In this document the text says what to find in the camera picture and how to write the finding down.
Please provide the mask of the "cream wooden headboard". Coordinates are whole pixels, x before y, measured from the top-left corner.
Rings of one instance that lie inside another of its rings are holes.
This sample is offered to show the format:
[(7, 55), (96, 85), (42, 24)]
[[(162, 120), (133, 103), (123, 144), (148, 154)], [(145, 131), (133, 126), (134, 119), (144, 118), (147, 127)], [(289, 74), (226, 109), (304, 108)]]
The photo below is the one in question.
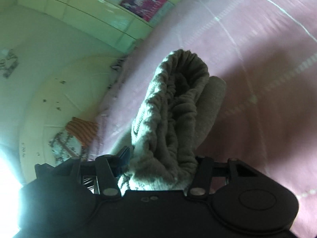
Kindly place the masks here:
[(107, 89), (117, 76), (117, 59), (96, 55), (79, 59), (50, 76), (35, 92), (20, 131), (19, 155), (27, 182), (36, 164), (55, 164), (49, 141), (72, 117), (94, 121)]

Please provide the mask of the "right pink wall poster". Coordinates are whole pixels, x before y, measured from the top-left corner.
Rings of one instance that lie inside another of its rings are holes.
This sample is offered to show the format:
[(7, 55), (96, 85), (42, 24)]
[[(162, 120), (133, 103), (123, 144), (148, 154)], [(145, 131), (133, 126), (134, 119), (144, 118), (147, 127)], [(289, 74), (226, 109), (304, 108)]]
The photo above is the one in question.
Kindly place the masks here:
[(120, 6), (150, 22), (167, 0), (122, 0)]

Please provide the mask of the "pink checked bedsheet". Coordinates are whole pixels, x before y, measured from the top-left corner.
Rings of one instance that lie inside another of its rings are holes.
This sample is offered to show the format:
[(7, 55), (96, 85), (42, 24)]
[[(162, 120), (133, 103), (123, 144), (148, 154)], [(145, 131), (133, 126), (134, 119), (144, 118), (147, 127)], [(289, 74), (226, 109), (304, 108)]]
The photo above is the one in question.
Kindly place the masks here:
[(227, 84), (217, 121), (197, 149), (243, 160), (299, 200), (292, 226), (316, 237), (316, 0), (182, 0), (123, 65), (100, 106), (92, 154), (129, 128), (156, 67), (196, 53)]

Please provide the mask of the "floral patterned pillow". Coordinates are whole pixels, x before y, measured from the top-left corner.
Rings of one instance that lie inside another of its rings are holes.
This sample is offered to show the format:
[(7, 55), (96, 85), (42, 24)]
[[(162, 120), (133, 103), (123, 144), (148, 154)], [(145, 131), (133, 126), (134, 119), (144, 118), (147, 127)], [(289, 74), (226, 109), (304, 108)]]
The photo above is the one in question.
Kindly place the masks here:
[(58, 132), (56, 136), (49, 141), (49, 145), (54, 155), (56, 165), (60, 165), (73, 157), (79, 157), (83, 162), (88, 159), (88, 150), (67, 130)]

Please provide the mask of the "orange striped pillow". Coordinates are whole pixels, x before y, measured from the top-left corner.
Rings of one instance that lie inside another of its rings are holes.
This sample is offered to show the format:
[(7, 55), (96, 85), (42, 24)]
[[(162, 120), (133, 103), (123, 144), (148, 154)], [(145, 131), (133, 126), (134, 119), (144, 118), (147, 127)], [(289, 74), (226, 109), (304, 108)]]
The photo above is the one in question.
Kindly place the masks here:
[(84, 148), (88, 148), (98, 133), (98, 124), (72, 117), (66, 124), (66, 131), (73, 135)]

